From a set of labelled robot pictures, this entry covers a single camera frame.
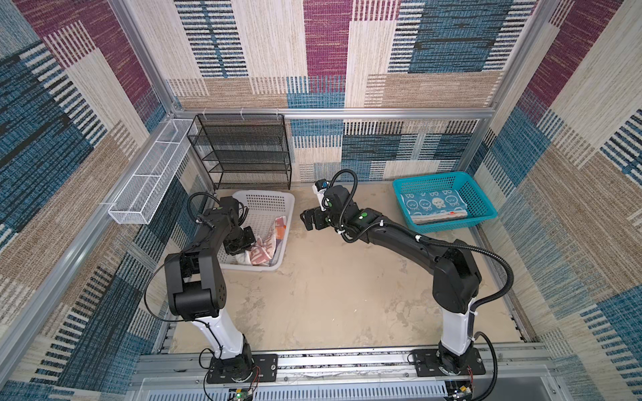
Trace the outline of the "white plastic laundry basket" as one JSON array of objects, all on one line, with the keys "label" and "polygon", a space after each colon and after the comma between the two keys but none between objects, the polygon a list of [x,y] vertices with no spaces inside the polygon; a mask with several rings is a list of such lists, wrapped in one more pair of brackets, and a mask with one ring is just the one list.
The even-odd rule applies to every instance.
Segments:
[{"label": "white plastic laundry basket", "polygon": [[273,272],[284,260],[285,247],[289,240],[289,231],[293,222],[295,197],[289,192],[274,190],[236,190],[232,197],[242,202],[248,209],[247,220],[242,227],[252,227],[257,239],[265,239],[278,217],[286,217],[284,239],[279,243],[274,257],[267,266],[245,265],[238,262],[236,257],[227,255],[221,247],[217,254],[221,269],[245,272]]}]

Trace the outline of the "blue bunny pattern towel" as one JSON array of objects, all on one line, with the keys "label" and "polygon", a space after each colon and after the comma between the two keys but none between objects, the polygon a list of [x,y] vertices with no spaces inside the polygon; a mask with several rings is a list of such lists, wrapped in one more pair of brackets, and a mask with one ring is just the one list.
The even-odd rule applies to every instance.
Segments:
[{"label": "blue bunny pattern towel", "polygon": [[446,212],[468,214],[468,206],[456,190],[403,193],[401,194],[401,205],[410,220],[414,215]]}]

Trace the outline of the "orange bunny pattern towel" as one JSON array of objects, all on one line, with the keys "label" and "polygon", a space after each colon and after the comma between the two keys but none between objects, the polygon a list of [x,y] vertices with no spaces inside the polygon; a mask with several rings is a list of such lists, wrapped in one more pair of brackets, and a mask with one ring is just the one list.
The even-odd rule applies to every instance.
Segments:
[{"label": "orange bunny pattern towel", "polygon": [[446,213],[436,213],[431,215],[414,215],[411,217],[411,221],[418,225],[430,225],[441,222],[452,222],[468,217],[466,213],[456,213],[456,212],[446,212]]}]

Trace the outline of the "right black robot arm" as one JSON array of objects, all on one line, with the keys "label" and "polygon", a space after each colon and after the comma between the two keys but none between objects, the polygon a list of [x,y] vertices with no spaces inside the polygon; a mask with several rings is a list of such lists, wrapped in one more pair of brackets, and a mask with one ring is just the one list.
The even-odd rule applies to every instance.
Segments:
[{"label": "right black robot arm", "polygon": [[[339,170],[331,180],[317,180],[313,191],[319,205],[302,212],[301,221],[308,231],[331,227],[344,242],[384,247],[429,272],[433,276],[433,298],[442,310],[438,366],[444,374],[460,374],[473,350],[476,310],[507,295],[514,283],[513,269],[502,257],[481,247],[427,237],[376,210],[359,208],[354,201],[357,187],[358,177],[350,169]],[[506,272],[503,286],[481,299],[477,296],[483,278],[475,253],[495,260]]]}]

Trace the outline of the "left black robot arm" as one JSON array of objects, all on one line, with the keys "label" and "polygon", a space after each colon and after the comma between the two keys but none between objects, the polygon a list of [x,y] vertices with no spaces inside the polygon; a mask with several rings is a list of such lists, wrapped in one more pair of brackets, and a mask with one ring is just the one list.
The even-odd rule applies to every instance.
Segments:
[{"label": "left black robot arm", "polygon": [[218,259],[220,250],[235,256],[248,250],[255,237],[251,227],[243,227],[247,207],[240,200],[226,196],[218,199],[207,192],[189,196],[207,197],[214,206],[189,217],[198,225],[194,240],[183,250],[166,256],[157,272],[164,272],[167,301],[176,322],[187,322],[209,342],[212,359],[207,376],[223,377],[242,383],[256,372],[252,351],[246,337],[235,327],[226,309],[227,284]]}]

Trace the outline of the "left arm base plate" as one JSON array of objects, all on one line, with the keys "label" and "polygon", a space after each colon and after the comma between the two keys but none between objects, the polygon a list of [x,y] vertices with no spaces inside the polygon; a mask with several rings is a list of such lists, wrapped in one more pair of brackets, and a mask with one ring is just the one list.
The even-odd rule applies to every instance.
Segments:
[{"label": "left arm base plate", "polygon": [[212,359],[207,369],[207,384],[259,384],[273,383],[277,379],[279,356],[277,354],[254,354],[252,357],[237,356],[233,359]]}]

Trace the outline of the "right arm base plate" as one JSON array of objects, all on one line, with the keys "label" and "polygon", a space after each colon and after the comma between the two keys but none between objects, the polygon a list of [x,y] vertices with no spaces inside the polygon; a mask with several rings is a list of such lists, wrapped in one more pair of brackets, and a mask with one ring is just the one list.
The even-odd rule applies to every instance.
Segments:
[{"label": "right arm base plate", "polygon": [[408,362],[415,368],[418,377],[483,375],[487,370],[477,349],[470,346],[463,355],[439,346],[412,350]]}]

